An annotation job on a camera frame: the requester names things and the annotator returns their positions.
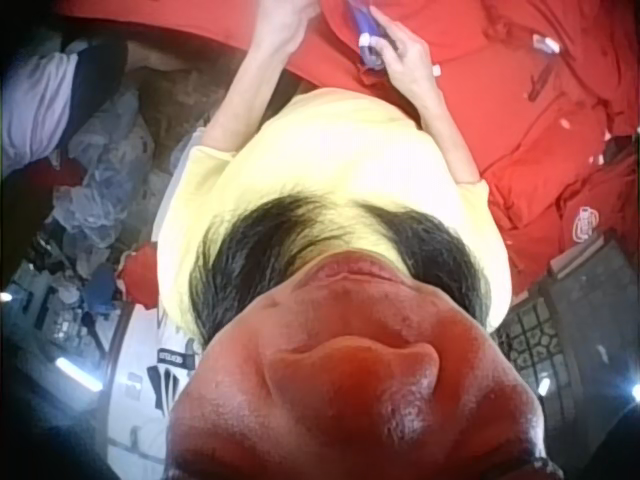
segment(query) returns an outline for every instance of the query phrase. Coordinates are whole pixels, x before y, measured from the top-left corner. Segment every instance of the nose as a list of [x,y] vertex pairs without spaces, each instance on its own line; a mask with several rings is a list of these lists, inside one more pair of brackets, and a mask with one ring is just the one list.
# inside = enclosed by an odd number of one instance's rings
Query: nose
[[420,437],[440,359],[428,344],[391,348],[353,336],[309,352],[280,352],[266,365],[280,407],[327,440],[392,443]]

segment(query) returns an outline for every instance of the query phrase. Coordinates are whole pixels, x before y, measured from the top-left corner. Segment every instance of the yellow t-shirt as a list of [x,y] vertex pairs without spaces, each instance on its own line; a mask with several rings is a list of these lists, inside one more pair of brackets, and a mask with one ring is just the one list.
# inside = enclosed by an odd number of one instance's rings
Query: yellow t-shirt
[[343,225],[349,232],[344,244],[384,255],[404,271],[395,249],[354,201],[409,207],[439,219],[475,254],[489,281],[489,330],[502,322],[511,278],[487,184],[456,185],[433,139],[402,111],[338,89],[295,98],[237,154],[191,151],[158,241],[160,297],[170,318],[198,338],[189,275],[213,220],[220,241],[242,213],[292,192],[320,194],[334,205],[319,219],[319,231]]

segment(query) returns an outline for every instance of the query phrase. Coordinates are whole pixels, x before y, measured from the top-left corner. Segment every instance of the pile of clothes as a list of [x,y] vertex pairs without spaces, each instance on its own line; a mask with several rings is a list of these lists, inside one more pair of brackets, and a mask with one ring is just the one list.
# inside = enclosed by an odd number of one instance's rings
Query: pile of clothes
[[[290,70],[322,87],[375,95],[415,116],[384,73],[361,65],[348,0],[319,0]],[[597,231],[638,246],[632,0],[368,0],[431,47],[438,84],[483,177],[510,254],[514,292]],[[65,14],[186,31],[246,48],[255,0],[69,0]]]

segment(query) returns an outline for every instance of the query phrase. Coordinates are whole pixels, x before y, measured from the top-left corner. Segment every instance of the mouth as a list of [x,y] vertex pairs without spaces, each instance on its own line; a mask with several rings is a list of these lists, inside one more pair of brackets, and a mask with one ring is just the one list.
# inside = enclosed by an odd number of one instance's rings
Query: mouth
[[341,278],[368,278],[407,285],[404,276],[378,256],[358,251],[328,255],[316,263],[296,284],[295,289],[329,283]]

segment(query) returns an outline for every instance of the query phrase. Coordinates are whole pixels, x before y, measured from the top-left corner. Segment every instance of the man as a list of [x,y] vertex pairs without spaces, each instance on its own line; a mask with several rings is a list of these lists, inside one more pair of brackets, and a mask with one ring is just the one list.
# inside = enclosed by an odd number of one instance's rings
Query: man
[[328,89],[256,133],[317,11],[259,2],[162,227],[162,303],[208,345],[171,414],[167,477],[555,478],[536,397],[486,332],[509,305],[507,257],[424,42],[373,9],[423,131]]

